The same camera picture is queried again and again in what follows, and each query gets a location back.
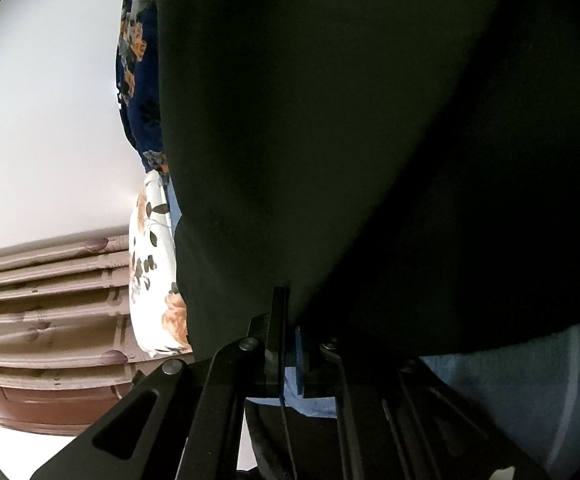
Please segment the black pants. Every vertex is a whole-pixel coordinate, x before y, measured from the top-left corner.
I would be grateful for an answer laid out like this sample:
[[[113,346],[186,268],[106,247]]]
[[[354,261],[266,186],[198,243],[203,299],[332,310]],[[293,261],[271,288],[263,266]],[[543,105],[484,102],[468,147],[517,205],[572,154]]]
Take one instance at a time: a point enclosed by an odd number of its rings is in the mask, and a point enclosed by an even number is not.
[[[156,0],[173,181],[580,193],[580,0]]]

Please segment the white floral pillow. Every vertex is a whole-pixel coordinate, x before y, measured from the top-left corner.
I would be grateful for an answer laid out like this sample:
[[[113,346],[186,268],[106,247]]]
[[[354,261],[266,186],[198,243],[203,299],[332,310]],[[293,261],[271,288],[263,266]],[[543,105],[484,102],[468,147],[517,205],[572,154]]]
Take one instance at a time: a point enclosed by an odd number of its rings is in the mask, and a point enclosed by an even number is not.
[[[161,175],[152,170],[130,214],[130,318],[139,347],[150,356],[192,352],[187,306],[176,284],[171,208]]]

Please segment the blue checked bed sheet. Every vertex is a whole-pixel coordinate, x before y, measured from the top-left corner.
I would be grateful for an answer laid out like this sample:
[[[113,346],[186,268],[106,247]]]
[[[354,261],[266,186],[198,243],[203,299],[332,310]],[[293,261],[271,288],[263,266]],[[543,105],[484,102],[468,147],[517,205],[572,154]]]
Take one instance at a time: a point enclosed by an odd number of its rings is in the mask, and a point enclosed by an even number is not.
[[[173,183],[177,287],[209,359],[290,289],[289,320],[379,373],[419,356],[555,479],[580,466],[580,193],[391,179],[378,196],[310,184]]]

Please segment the beige patterned curtain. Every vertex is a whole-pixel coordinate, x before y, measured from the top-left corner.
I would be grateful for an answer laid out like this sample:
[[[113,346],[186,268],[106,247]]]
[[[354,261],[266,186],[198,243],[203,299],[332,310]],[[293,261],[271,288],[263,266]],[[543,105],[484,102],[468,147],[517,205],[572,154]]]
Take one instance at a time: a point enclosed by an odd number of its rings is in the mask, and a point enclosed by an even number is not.
[[[111,387],[158,367],[130,321],[129,264],[125,234],[1,256],[0,387]]]

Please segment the navy dog print blanket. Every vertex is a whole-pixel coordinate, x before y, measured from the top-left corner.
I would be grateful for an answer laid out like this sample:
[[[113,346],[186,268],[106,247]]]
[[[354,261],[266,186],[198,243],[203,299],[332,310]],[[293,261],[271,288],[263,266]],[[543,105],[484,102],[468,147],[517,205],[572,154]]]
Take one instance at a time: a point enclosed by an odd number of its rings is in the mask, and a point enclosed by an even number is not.
[[[122,1],[115,78],[127,141],[145,171],[168,174],[161,128],[155,0]]]

